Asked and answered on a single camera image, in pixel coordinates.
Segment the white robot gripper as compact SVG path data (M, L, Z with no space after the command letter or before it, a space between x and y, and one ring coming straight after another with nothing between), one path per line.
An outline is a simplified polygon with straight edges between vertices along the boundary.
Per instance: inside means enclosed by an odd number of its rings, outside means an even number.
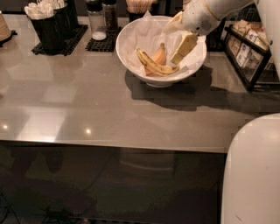
M208 35L219 26L221 21L208 9L206 0L191 0L185 9L177 13L164 27L163 32L173 33L183 31L196 32L199 35ZM180 37L176 49L171 55L171 63L178 65L197 45L198 37L187 33Z

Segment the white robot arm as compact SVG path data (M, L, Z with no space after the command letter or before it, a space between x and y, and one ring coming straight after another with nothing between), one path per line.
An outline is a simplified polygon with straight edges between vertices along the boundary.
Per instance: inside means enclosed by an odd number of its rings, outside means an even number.
M280 69L280 0L190 0L179 24L209 34L228 14L256 4L276 69ZM280 114L247 123L235 135L224 171L220 224L280 224Z

